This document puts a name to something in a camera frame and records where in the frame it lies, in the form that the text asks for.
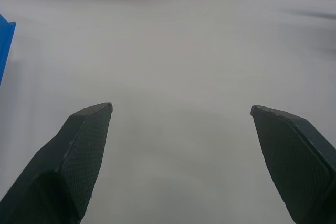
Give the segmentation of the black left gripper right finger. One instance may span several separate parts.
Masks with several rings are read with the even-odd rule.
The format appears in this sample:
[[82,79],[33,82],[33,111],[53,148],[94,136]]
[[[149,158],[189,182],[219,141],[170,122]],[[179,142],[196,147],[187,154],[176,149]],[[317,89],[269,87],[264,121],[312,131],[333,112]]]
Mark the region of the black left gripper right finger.
[[295,224],[336,224],[336,148],[306,119],[251,108],[271,179]]

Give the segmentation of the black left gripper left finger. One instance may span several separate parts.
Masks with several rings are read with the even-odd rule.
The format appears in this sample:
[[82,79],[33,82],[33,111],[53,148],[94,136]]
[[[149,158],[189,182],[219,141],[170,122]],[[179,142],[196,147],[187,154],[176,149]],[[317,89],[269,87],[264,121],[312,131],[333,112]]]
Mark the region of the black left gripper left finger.
[[102,164],[113,107],[72,114],[0,201],[0,224],[80,224]]

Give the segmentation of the blue plastic tray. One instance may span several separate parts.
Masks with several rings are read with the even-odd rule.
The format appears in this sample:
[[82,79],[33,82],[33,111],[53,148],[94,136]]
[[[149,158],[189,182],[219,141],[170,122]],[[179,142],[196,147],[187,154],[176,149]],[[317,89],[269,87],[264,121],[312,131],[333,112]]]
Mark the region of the blue plastic tray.
[[12,44],[16,23],[8,22],[0,14],[0,84],[5,71],[5,66]]

